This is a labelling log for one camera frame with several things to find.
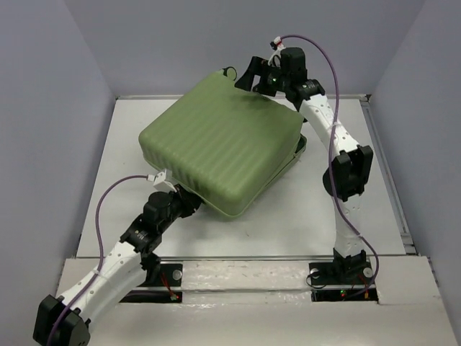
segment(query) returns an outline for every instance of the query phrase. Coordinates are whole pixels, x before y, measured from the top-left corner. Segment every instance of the green plastic container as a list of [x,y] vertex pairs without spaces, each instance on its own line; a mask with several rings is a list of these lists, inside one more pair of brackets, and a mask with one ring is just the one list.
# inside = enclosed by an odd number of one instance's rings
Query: green plastic container
[[305,150],[303,117],[210,74],[139,135],[144,159],[228,217],[240,216]]

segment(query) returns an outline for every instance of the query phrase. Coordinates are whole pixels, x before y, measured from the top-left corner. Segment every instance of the black mount bracket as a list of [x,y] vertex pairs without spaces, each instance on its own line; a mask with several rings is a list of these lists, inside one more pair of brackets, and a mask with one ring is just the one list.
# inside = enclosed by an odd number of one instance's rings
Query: black mount bracket
[[346,258],[335,249],[333,253],[332,262],[309,263],[309,278],[312,287],[320,289],[330,285],[361,285],[370,282],[372,268],[364,250],[355,256]]

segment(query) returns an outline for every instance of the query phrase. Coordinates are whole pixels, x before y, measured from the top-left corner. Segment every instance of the white platform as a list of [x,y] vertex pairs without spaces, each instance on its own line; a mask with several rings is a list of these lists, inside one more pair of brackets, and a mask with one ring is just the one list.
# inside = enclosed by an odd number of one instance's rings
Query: white platform
[[[117,101],[78,257],[99,254],[94,211],[107,187],[130,174],[153,172],[143,160],[138,134],[173,103],[171,99]],[[372,145],[358,100],[343,99],[339,119],[362,145]],[[212,210],[201,207],[196,215],[178,220],[170,227],[156,254],[162,257],[331,255],[336,234],[334,210],[322,184],[327,154],[309,124],[304,124],[303,134],[308,138],[308,145],[300,162],[260,196],[241,218],[224,221]],[[152,192],[147,182],[139,180],[125,182],[109,194],[101,213],[106,249],[112,248],[141,213]],[[362,200],[362,233],[379,254],[405,254],[399,230],[375,157]]]
[[[380,262],[379,304],[313,303],[306,261],[185,262],[182,304],[118,304],[90,345],[456,346],[427,259]],[[96,263],[68,259],[59,292]]]

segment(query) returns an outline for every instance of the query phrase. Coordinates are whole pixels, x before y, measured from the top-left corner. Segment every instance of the purple cable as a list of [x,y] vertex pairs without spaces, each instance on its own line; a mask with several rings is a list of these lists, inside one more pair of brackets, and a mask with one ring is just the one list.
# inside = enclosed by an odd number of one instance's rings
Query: purple cable
[[[310,38],[307,38],[307,37],[302,36],[302,35],[284,35],[284,36],[280,37],[281,40],[284,40],[285,38],[300,38],[301,40],[304,40],[304,41],[307,41],[307,42],[313,44],[323,54],[326,61],[328,62],[329,66],[330,66],[330,69],[331,69],[331,72],[333,73],[334,92],[336,94],[335,95],[336,104],[334,106],[334,116],[333,116],[333,124],[335,124],[338,121],[338,116],[339,116],[339,114],[338,114],[338,111],[339,111],[339,84],[338,84],[338,76],[336,75],[336,70],[334,69],[330,58],[326,54],[326,51],[324,51],[322,49],[322,47],[319,46],[315,41],[312,41]],[[375,249],[368,242],[368,240],[366,240],[363,237],[363,235],[360,234],[360,232],[355,228],[355,226],[351,223],[351,221],[349,221],[349,219],[344,215],[344,212],[341,209],[341,206],[339,205],[338,193],[336,191],[336,186],[334,184],[333,167],[331,166],[331,162],[333,161],[333,146],[334,146],[334,134],[335,134],[335,131],[336,131],[336,126],[333,126],[331,128],[330,144],[329,144],[329,147],[328,147],[328,174],[330,176],[331,190],[333,191],[334,204],[336,206],[336,209],[339,212],[339,215],[343,218],[344,222],[347,223],[347,226],[349,226],[349,228],[365,243],[365,245],[367,245],[367,247],[371,250],[371,252],[373,253],[373,256],[375,256],[375,259],[376,259],[376,270],[375,270],[373,276],[370,278],[370,282],[362,290],[348,296],[348,298],[351,298],[351,297],[355,297],[355,296],[358,296],[358,295],[364,293],[365,291],[368,290],[368,288],[371,285],[373,285],[373,283],[375,283],[375,279],[376,279],[377,274],[378,274],[378,272],[380,270],[380,260],[378,258],[378,255],[377,255],[377,252],[375,251]]]
[[[111,192],[112,189],[114,189],[114,187],[119,185],[121,182],[124,182],[129,179],[137,179],[137,178],[147,179],[147,175],[130,175],[128,177],[122,178],[116,181],[114,184],[110,185],[110,187],[106,190],[106,192],[102,194],[101,198],[99,199],[98,205],[96,207],[96,216],[94,218],[94,222],[96,224],[96,237],[98,238],[98,245],[99,245],[99,263],[97,266],[98,272],[101,270],[102,264],[104,263],[104,247],[102,244],[101,229],[99,227],[99,212],[101,210],[102,201],[106,198],[107,194]],[[91,285],[93,284],[93,282],[96,280],[97,277],[98,277],[98,274],[95,273],[91,277],[91,279],[88,281],[88,283],[80,290],[80,292],[78,292],[76,296],[73,297],[73,299],[69,302],[69,304],[67,304],[63,312],[61,312],[59,317],[56,319],[56,322],[54,323],[53,328],[51,329],[50,335],[48,336],[48,341],[46,342],[47,346],[51,346],[53,336],[58,330],[59,324],[61,323],[63,318],[67,315],[67,312],[71,309],[71,306],[74,305],[75,302],[79,300],[80,297],[83,296],[83,294],[86,292],[86,290],[88,290],[91,287]]]

